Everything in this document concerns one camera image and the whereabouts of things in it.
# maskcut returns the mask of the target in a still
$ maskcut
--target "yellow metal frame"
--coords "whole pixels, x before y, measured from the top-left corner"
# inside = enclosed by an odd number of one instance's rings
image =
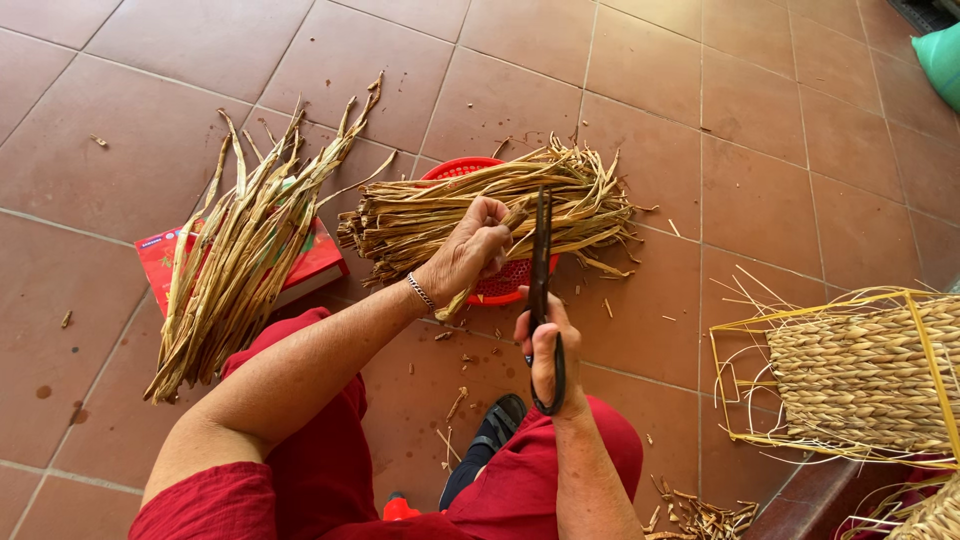
[[[860,289],[854,291],[853,293],[866,292],[870,290],[877,289]],[[842,455],[851,459],[864,460],[864,461],[890,461],[897,463],[905,463],[908,465],[918,465],[917,461],[909,459],[901,459],[894,457],[887,457],[884,455],[876,454],[875,448],[870,446],[855,446],[851,445],[849,447],[839,447],[839,448],[823,448],[819,446],[809,446],[803,443],[795,442],[793,439],[787,437],[786,435],[757,435],[754,433],[737,433],[733,430],[730,422],[730,413],[727,410],[727,395],[724,391],[724,384],[722,380],[722,368],[720,367],[721,361],[717,355],[717,344],[716,338],[714,336],[715,331],[739,331],[744,333],[766,333],[766,330],[754,330],[747,328],[751,324],[769,322],[774,320],[785,320],[792,317],[800,317],[804,315],[810,315],[814,313],[824,314],[827,318],[839,318],[847,317],[850,314],[848,312],[837,312],[831,314],[832,310],[835,310],[839,307],[845,306],[860,306],[864,304],[869,304],[870,302],[877,302],[882,300],[891,300],[902,298],[902,303],[910,310],[910,315],[913,318],[914,324],[917,327],[918,335],[920,337],[921,344],[924,347],[924,355],[926,356],[927,364],[930,368],[930,374],[933,378],[934,387],[937,391],[937,399],[940,402],[940,408],[944,413],[944,422],[947,425],[947,433],[950,439],[950,447],[953,452],[953,462],[945,463],[924,463],[926,468],[936,468],[936,469],[948,469],[948,470],[960,470],[960,432],[958,432],[956,420],[953,415],[953,409],[950,407],[949,399],[947,396],[947,390],[944,388],[944,381],[941,377],[940,370],[937,369],[936,358],[933,354],[933,345],[930,342],[930,336],[927,334],[926,326],[924,326],[923,321],[920,318],[920,313],[917,310],[917,302],[915,298],[930,298],[930,297],[944,297],[944,296],[957,296],[947,293],[937,293],[937,292],[926,292],[921,290],[914,290],[908,288],[900,287],[885,287],[884,290],[893,290],[894,292],[887,292],[882,294],[875,294],[867,297],[854,298],[853,300],[843,301],[843,302],[834,302],[824,306],[817,307],[805,307],[802,309],[794,309],[792,311],[775,311],[773,313],[755,317],[753,319],[746,319],[742,321],[737,321],[734,323],[729,323],[725,325],[718,325],[715,327],[710,327],[710,347],[713,350],[713,364],[716,367],[717,380],[719,381],[718,386],[720,387],[720,397],[723,403],[724,419],[727,423],[727,433],[730,435],[731,440],[742,440],[752,444],[759,445],[769,445],[769,446],[779,446],[787,448],[795,448],[804,451],[813,451],[820,454],[828,455]],[[762,386],[762,385],[776,385],[775,381],[761,381],[754,382],[752,380],[733,380],[734,385],[737,389],[737,395],[739,396],[741,386]]]

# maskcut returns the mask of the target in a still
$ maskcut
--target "silver bracelet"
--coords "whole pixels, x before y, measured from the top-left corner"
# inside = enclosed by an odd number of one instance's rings
[[[414,290],[417,291],[417,294],[420,295],[420,297],[423,299],[423,302],[426,304],[426,306],[430,308],[430,312],[433,313],[437,309],[437,307],[434,306],[433,301],[430,300],[430,297],[427,296],[425,292],[423,292],[423,289],[420,287],[420,284],[417,283],[417,280],[414,279],[413,272],[407,274],[407,282],[410,283],[410,286],[414,287]]]

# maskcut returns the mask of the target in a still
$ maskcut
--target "red plastic basket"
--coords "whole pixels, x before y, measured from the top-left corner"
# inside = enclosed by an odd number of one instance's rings
[[[455,176],[499,165],[503,161],[496,158],[457,158],[441,163],[430,169],[421,180],[445,180]],[[560,255],[550,257],[550,273],[557,266]],[[476,290],[467,298],[467,304],[472,306],[505,306],[520,299],[517,288],[530,284],[530,259],[508,260],[503,268],[491,278],[481,280]],[[480,302],[478,295],[483,295]]]

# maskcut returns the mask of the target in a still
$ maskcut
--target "person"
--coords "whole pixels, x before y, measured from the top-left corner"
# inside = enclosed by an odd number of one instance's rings
[[[643,538],[632,501],[642,446],[636,431],[580,382],[580,334],[561,302],[528,335],[532,383],[553,399],[562,335],[566,398],[552,417],[508,395],[491,407],[442,503],[383,521],[373,501],[360,421],[360,369],[430,304],[444,306],[478,276],[495,274],[511,233],[503,203],[476,198],[437,253],[410,275],[330,315],[314,308],[268,327],[231,356],[223,380],[167,435],[144,489],[131,539]],[[399,359],[403,365],[407,360]]]

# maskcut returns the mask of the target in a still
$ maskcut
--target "hand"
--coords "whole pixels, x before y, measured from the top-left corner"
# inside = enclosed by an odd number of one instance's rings
[[[530,287],[522,285],[519,289],[525,299]],[[554,374],[553,353],[557,347],[557,333],[563,337],[564,360],[566,365],[566,397],[560,410],[554,414],[554,420],[573,418],[581,414],[589,414],[589,404],[584,388],[580,384],[580,332],[570,326],[566,318],[563,302],[552,294],[547,295],[547,320],[534,331],[534,338],[530,339],[530,311],[520,313],[516,319],[514,339],[522,344],[525,355],[534,356],[534,365],[530,377],[534,383],[537,397],[544,405],[553,403],[553,391],[556,387]]]
[[[507,206],[500,201],[473,199],[444,245],[414,270],[414,279],[437,307],[449,304],[478,277],[483,280],[500,271],[513,244],[510,230],[500,225],[506,215]]]

